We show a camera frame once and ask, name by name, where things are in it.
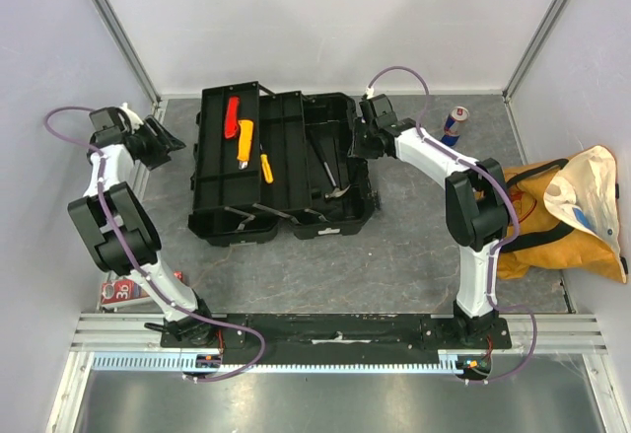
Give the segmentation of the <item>red handled pliers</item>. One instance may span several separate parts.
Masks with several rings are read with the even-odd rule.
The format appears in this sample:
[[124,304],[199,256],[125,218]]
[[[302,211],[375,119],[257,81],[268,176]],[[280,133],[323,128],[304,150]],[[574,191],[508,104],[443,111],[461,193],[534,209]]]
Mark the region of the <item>red handled pliers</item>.
[[239,107],[241,99],[238,96],[228,98],[225,119],[224,138],[227,140],[237,138],[240,132]]

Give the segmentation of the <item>black plastic toolbox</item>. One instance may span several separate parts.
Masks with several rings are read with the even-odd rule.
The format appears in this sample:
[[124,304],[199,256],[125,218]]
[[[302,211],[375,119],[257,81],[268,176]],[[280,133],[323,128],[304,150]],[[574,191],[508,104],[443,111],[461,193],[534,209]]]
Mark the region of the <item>black plastic toolbox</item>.
[[[241,99],[239,120],[254,123],[249,163],[240,170],[237,138],[224,138],[230,96]],[[300,240],[357,234],[380,206],[367,161],[349,158],[356,102],[343,93],[274,93],[258,82],[206,88],[196,116],[193,200],[189,230],[212,246],[265,243],[286,224]],[[309,136],[316,138],[348,192],[325,200],[331,185]],[[263,180],[259,145],[269,156],[274,183]]]

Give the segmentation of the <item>yellow handled screwdriver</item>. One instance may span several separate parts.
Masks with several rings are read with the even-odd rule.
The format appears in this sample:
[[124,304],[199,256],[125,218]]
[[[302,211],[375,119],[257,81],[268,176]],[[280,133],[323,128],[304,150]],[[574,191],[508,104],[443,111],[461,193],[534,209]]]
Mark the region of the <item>yellow handled screwdriver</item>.
[[262,145],[259,145],[259,154],[263,180],[266,184],[273,184],[274,176],[269,161],[269,156]]

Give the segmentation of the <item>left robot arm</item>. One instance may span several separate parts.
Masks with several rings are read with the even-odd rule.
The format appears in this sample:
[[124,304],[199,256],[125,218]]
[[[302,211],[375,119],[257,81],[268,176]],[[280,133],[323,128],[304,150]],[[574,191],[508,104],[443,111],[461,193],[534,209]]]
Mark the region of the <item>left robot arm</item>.
[[153,116],[145,118],[128,104],[89,113],[95,132],[88,144],[91,180],[68,213],[97,267],[134,283],[163,313],[159,332],[180,346],[207,346],[217,334],[206,303],[186,286],[161,256],[158,231],[130,187],[137,164],[151,171],[185,148]]

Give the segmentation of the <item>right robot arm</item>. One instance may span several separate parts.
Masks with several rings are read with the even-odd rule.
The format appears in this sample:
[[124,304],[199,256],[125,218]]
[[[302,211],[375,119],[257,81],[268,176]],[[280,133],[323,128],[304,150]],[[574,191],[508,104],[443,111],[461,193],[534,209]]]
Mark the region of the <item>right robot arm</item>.
[[476,346],[497,318],[495,295],[500,243],[515,211],[498,162],[467,157],[406,118],[400,120],[385,95],[364,97],[352,124],[349,154],[363,159],[393,157],[435,181],[445,192],[448,231],[459,247],[459,288],[452,336]]

